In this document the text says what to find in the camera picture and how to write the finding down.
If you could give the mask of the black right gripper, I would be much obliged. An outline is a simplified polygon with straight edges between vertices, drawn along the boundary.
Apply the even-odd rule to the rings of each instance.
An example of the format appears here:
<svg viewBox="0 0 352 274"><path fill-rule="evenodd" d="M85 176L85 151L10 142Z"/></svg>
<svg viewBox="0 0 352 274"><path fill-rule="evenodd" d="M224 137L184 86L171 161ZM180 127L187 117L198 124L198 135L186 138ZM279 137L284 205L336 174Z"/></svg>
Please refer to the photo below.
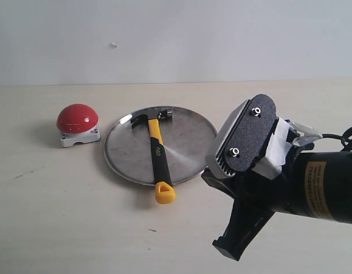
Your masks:
<svg viewBox="0 0 352 274"><path fill-rule="evenodd" d="M229 140L210 150L207 168L201 174L207 185L234 199L229 223L212 245L225 257L239 261L247 246L274 215L283 212L313 216L305 194L306 151L314 148L279 145L284 163L277 166L262 160L265 140Z"/></svg>

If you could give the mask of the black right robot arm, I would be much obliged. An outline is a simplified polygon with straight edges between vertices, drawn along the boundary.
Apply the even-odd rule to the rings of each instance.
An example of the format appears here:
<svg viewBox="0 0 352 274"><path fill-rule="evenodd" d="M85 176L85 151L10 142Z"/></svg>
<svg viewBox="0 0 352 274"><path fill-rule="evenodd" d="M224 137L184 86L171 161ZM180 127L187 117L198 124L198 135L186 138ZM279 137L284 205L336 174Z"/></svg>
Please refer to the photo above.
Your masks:
<svg viewBox="0 0 352 274"><path fill-rule="evenodd" d="M218 179L209 168L201 177L234 200L226 230L212 244L236 261L276 212L352 224L350 147L338 152L293 149L273 180L252 170Z"/></svg>

